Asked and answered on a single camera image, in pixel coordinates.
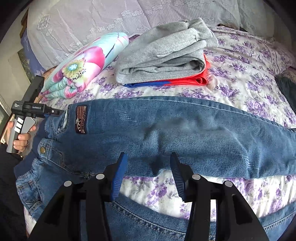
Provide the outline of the black sleeve forearm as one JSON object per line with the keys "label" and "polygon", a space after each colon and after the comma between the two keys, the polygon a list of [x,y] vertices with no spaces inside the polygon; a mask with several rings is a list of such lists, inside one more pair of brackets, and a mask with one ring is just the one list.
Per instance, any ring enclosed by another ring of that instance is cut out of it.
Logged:
{"label": "black sleeve forearm", "polygon": [[1,144],[1,240],[27,240],[23,204],[16,190],[14,167],[22,160]]}

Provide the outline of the person's left hand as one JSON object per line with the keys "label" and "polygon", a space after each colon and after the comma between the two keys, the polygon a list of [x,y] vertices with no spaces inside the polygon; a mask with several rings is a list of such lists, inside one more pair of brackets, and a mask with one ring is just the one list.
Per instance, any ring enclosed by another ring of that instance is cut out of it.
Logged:
{"label": "person's left hand", "polygon": [[[11,129],[14,126],[13,121],[9,121],[7,124],[7,130],[6,130],[6,139],[9,140],[10,134],[11,134]],[[18,151],[18,154],[22,153],[25,151],[29,144],[29,140],[31,139],[31,132],[34,132],[37,129],[36,126],[32,126],[32,128],[29,130],[28,133],[24,134],[19,134],[18,139],[14,140],[13,147]]]}

